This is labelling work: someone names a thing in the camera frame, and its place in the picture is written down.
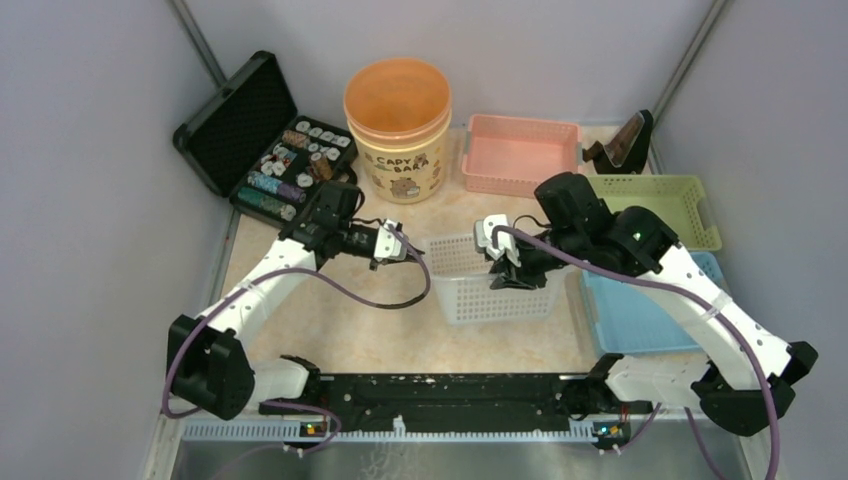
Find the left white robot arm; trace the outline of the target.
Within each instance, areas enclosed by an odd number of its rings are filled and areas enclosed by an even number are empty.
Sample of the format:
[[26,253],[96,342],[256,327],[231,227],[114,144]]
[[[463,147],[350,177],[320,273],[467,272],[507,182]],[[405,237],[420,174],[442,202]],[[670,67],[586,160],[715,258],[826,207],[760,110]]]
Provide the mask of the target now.
[[392,226],[355,223],[362,191],[328,181],[301,217],[286,227],[261,261],[225,295],[196,316],[182,315],[168,333],[162,410],[176,396],[223,420],[263,397],[282,397],[297,413],[319,404],[320,386],[305,367],[285,360],[253,367],[247,347],[284,300],[339,254],[377,265],[405,254]]

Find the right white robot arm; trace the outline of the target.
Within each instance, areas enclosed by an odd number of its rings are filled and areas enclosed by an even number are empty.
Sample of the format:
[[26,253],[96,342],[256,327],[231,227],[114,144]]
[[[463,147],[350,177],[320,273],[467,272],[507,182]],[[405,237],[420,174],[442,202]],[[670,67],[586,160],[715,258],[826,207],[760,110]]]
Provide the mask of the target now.
[[739,436],[776,429],[795,383],[817,361],[809,343],[784,341],[752,319],[651,210],[612,211],[587,176],[571,172],[542,182],[534,195],[547,218],[538,234],[512,227],[503,214],[475,223],[475,246],[492,264],[495,288],[533,290],[549,272],[574,266],[650,298],[705,355],[673,364],[607,354],[586,385],[594,409],[646,401],[699,409]]

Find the pink plastic basket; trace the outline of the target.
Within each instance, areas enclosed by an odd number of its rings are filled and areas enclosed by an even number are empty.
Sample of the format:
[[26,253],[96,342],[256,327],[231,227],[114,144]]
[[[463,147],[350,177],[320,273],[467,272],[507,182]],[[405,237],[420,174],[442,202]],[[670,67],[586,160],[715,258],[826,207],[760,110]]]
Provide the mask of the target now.
[[531,198],[550,177],[578,170],[581,142],[576,123],[475,114],[461,162],[465,188]]

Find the white perforated plastic basket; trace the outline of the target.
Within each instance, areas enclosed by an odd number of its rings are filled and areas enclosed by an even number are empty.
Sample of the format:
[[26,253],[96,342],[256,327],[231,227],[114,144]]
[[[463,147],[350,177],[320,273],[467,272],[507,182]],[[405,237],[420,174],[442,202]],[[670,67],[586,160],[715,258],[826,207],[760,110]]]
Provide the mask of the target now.
[[564,291],[564,269],[548,273],[540,289],[491,289],[495,276],[471,234],[425,238],[423,250],[432,290],[450,325],[545,319]]

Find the green plastic basket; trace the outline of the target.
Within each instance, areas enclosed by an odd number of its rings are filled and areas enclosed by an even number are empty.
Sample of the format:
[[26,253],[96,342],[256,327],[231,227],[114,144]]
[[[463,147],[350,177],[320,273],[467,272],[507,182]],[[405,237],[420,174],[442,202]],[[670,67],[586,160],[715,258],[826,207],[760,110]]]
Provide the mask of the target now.
[[718,227],[710,217],[706,191],[697,176],[589,175],[588,179],[611,211],[644,207],[674,230],[689,250],[722,249]]

